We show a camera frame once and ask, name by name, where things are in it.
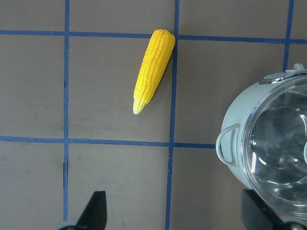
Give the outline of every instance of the corn cob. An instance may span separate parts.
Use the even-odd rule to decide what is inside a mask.
[[[150,38],[133,94],[133,113],[139,114],[153,98],[175,45],[167,30],[155,30]]]

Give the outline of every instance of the glass lid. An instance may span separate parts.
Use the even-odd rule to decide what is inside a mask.
[[[274,209],[307,218],[307,75],[270,91],[243,131],[244,170]]]

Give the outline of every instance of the pot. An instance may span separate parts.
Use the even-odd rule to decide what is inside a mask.
[[[307,70],[274,73],[228,108],[216,152],[272,208],[307,219]]]

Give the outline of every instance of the toy corn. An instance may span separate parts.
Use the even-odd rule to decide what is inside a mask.
[[[133,113],[139,114],[153,98],[175,45],[167,30],[155,30],[150,38],[133,94]]]

